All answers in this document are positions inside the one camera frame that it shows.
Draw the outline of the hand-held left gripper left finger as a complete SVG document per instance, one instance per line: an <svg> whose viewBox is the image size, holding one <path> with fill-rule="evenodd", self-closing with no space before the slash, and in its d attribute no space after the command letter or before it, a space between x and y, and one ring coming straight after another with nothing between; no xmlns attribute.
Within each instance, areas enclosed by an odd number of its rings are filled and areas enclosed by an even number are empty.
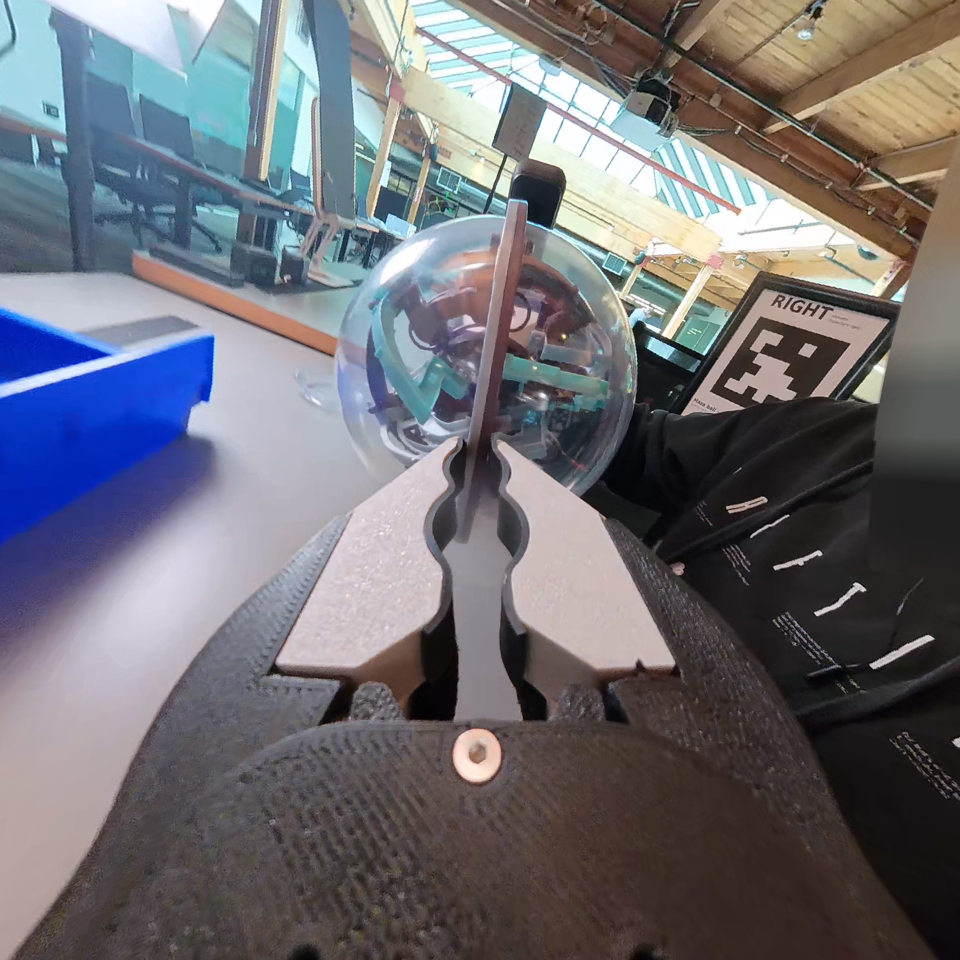
<svg viewBox="0 0 960 960"><path fill-rule="evenodd" d="M377 682L409 711L428 676L424 640L451 606L435 521L458 453L444 440L350 512L276 655L278 674Z"/></svg>

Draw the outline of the person's right forearm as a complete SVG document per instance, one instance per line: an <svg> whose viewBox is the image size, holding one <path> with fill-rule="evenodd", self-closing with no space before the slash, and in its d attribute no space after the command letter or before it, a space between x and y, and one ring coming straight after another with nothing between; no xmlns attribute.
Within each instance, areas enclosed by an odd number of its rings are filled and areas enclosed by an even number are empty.
<svg viewBox="0 0 960 960"><path fill-rule="evenodd" d="M738 448L755 418L748 412L681 416L638 404L601 484L669 525L741 461Z"/></svg>

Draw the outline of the clear plastic dish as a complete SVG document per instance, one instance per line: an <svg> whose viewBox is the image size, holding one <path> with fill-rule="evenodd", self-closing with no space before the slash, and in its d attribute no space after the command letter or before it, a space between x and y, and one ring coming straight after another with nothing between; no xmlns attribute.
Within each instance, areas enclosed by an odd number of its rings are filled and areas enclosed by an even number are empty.
<svg viewBox="0 0 960 960"><path fill-rule="evenodd" d="M337 415L341 413L334 372L300 367L296 370L293 380L301 398L307 404L324 413Z"/></svg>

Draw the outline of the black white marker sign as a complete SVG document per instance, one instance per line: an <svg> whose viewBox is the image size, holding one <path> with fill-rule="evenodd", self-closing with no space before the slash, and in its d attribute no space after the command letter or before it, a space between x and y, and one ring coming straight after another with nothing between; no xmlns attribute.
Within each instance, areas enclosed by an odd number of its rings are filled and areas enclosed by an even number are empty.
<svg viewBox="0 0 960 960"><path fill-rule="evenodd" d="M850 399L888 353L900 304L760 272L669 410Z"/></svg>

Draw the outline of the black printed hoodie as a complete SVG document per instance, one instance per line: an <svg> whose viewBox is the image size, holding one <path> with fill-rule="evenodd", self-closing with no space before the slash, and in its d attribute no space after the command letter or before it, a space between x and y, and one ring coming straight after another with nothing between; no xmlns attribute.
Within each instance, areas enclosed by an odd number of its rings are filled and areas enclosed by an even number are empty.
<svg viewBox="0 0 960 960"><path fill-rule="evenodd" d="M957 586L868 560L877 408L664 420L658 550L781 689L877 872L957 911Z"/></svg>

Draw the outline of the blue plastic bin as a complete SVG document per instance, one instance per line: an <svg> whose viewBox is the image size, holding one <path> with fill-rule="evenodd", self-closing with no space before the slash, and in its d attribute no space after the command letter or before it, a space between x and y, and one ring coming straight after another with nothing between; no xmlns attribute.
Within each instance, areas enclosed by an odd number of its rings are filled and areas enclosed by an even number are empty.
<svg viewBox="0 0 960 960"><path fill-rule="evenodd" d="M203 328L117 351L2 309L2 544L186 433L213 352Z"/></svg>

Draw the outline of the clear plastic maze ball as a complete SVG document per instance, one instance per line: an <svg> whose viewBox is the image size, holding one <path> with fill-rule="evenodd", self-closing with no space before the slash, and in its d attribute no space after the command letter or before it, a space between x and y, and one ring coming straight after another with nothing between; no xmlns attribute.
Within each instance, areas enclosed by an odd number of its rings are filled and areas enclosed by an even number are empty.
<svg viewBox="0 0 960 960"><path fill-rule="evenodd" d="M445 220L381 257L344 313L339 408L356 455L392 479L466 440L505 218ZM524 229L493 432L581 495L612 460L637 386L632 328L576 244Z"/></svg>

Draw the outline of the dark tape strip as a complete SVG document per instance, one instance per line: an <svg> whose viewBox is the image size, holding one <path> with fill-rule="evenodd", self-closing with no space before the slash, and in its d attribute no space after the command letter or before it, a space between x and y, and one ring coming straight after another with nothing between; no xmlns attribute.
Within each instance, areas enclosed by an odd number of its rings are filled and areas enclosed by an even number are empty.
<svg viewBox="0 0 960 960"><path fill-rule="evenodd" d="M83 329L78 336L107 345L113 350L134 350L153 341L181 340L195 336L202 329L194 322L178 316L154 316L137 320L124 320L116 324Z"/></svg>

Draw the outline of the black flag panel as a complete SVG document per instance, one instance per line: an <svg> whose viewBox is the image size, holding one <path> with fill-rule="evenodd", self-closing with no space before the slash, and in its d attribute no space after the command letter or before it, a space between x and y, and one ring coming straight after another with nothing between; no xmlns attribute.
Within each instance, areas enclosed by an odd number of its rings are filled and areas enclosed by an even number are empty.
<svg viewBox="0 0 960 960"><path fill-rule="evenodd" d="M337 1L304 1L304 15L317 70L318 92L310 108L315 207L320 216L353 225L356 175L349 24Z"/></svg>

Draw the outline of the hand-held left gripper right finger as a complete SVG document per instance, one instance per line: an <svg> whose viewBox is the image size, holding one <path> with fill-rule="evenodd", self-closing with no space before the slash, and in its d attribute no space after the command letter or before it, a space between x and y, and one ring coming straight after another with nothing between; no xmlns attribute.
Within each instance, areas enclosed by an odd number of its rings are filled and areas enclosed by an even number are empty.
<svg viewBox="0 0 960 960"><path fill-rule="evenodd" d="M508 676L547 716L570 686L602 693L638 673L672 676L676 661L604 518L502 439L496 462Z"/></svg>

